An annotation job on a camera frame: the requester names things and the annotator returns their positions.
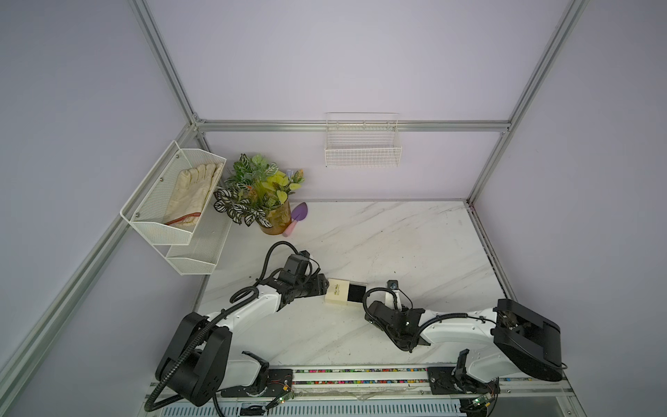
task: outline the purple trowel blade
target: purple trowel blade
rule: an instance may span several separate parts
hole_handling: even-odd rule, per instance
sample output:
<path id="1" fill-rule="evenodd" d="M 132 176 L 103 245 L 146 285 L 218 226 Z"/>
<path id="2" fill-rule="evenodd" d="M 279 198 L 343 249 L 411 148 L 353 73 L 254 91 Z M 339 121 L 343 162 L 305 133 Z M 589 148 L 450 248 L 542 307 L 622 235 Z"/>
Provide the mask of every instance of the purple trowel blade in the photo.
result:
<path id="1" fill-rule="evenodd" d="M 292 220 L 301 221 L 308 215 L 308 205 L 301 203 L 292 210 Z"/>

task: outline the artificial plant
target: artificial plant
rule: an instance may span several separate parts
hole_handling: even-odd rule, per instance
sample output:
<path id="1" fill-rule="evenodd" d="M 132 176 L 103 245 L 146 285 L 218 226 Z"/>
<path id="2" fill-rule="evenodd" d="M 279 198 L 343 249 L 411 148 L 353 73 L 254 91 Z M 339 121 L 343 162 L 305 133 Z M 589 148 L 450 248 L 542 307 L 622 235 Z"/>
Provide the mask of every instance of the artificial plant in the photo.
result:
<path id="1" fill-rule="evenodd" d="M 232 175 L 225 180 L 226 189 L 213 193 L 217 200 L 213 206 L 237 224 L 243 221 L 250 226 L 257 221 L 270 228 L 268 213 L 284 204 L 302 182 L 302 169 L 284 173 L 260 154 L 248 158 L 242 153 Z"/>

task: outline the white marble surface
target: white marble surface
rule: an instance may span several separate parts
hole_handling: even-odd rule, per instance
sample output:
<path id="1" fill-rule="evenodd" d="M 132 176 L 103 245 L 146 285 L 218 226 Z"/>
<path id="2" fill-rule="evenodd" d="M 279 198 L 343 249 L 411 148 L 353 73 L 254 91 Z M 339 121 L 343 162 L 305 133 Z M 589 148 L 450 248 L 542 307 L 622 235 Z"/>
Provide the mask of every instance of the white marble surface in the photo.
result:
<path id="1" fill-rule="evenodd" d="M 254 224 L 232 225 L 199 313 L 227 307 L 232 293 L 254 283 L 266 251 L 279 240 L 309 251 L 328 278 L 368 288 L 397 279 L 418 308 L 468 312 L 503 298 L 462 202 L 313 202 L 308 208 L 289 238 L 265 235 Z M 289 253 L 287 246 L 274 250 L 268 272 L 283 266 Z M 403 352 L 364 320 L 360 305 L 325 304 L 323 297 L 296 299 L 235 334 L 232 346 L 233 352 L 250 350 L 273 366 L 455 362 L 458 352 L 470 347 L 445 343 Z"/>

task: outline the potted plant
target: potted plant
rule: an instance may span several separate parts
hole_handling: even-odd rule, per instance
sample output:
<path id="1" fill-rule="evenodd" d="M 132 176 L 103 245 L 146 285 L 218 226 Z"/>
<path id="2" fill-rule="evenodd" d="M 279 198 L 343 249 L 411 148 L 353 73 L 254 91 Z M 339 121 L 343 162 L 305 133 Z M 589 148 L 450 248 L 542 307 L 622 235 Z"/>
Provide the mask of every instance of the potted plant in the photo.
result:
<path id="1" fill-rule="evenodd" d="M 264 233 L 278 235 L 291 223 L 287 199 L 302 182 L 302 169 L 284 173 L 260 154 L 248 158 L 242 153 L 225 180 L 226 188 L 213 193 L 213 206 L 234 223 L 250 226 L 256 221 Z"/>

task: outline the white wire basket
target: white wire basket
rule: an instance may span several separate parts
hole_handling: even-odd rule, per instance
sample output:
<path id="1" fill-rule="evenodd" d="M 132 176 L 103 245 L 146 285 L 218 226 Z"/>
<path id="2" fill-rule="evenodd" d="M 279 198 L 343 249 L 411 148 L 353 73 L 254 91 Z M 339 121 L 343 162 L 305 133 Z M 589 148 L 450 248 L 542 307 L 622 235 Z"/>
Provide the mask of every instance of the white wire basket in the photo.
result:
<path id="1" fill-rule="evenodd" d="M 199 227 L 190 244 L 171 246 L 165 256 L 167 262 L 181 275 L 212 274 L 220 260 L 231 219 L 227 214 L 217 212 L 212 207 L 212 201 L 208 204 L 211 207 L 201 213 Z"/>
<path id="2" fill-rule="evenodd" d="M 327 167 L 397 167 L 398 113 L 327 113 Z"/>
<path id="3" fill-rule="evenodd" d="M 134 212 L 128 212 L 131 200 L 121 209 L 121 216 L 151 245 L 188 245 L 195 232 L 200 228 L 202 218 L 210 205 L 213 193 L 209 193 L 204 204 L 204 211 L 194 226 L 175 227 L 163 223 L 167 211 L 167 204 L 176 185 L 176 178 L 184 169 L 194 168 L 207 163 L 224 163 L 225 158 L 206 152 L 202 149 L 181 149 L 176 142 L 169 148 L 176 147 L 174 155 L 167 167 L 160 174 L 160 178 L 153 184 L 148 194 L 139 204 Z M 219 169 L 213 177 L 213 183 L 218 183 L 222 169 Z"/>

